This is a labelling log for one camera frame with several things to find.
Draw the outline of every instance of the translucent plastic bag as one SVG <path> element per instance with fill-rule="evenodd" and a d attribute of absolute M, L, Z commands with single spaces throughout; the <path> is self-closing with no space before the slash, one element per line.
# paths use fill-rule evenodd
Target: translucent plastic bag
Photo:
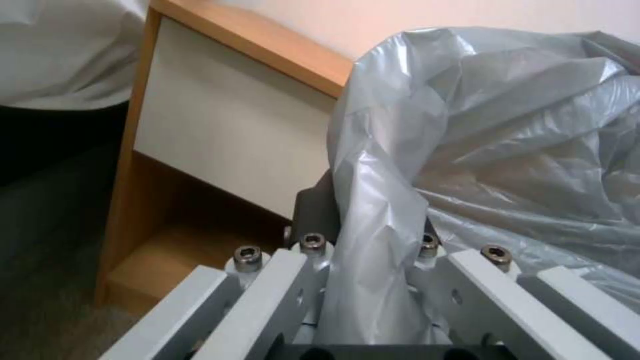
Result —
<path fill-rule="evenodd" d="M 398 34 L 355 65 L 328 135 L 342 231 L 316 340 L 420 343 L 429 215 L 449 252 L 496 243 L 640 311 L 640 47 L 603 33 Z"/>

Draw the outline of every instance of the white drawer front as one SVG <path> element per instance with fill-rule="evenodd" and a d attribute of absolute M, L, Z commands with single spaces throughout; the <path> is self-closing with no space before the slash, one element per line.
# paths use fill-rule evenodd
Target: white drawer front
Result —
<path fill-rule="evenodd" d="M 135 149 L 291 218 L 328 168 L 335 100 L 163 19 Z"/>

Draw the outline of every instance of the wooden nightstand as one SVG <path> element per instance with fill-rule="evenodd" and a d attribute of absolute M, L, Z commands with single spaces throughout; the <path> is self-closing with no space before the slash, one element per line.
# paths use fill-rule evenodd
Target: wooden nightstand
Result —
<path fill-rule="evenodd" d="M 145 313 L 199 264 L 279 247 L 296 193 L 328 168 L 351 66 L 252 12 L 153 0 L 96 303 Z"/>

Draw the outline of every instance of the white bedsheet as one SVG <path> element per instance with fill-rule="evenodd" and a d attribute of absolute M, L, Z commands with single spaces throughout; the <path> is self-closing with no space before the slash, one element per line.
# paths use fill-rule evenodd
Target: white bedsheet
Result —
<path fill-rule="evenodd" d="M 89 110 L 128 100 L 148 2 L 0 1 L 0 105 Z"/>

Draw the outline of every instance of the white wall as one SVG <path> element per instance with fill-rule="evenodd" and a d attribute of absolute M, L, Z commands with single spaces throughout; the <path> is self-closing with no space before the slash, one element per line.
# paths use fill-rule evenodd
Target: white wall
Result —
<path fill-rule="evenodd" d="M 349 58 L 406 29 L 486 26 L 546 33 L 602 30 L 640 43 L 640 0 L 224 0 Z"/>

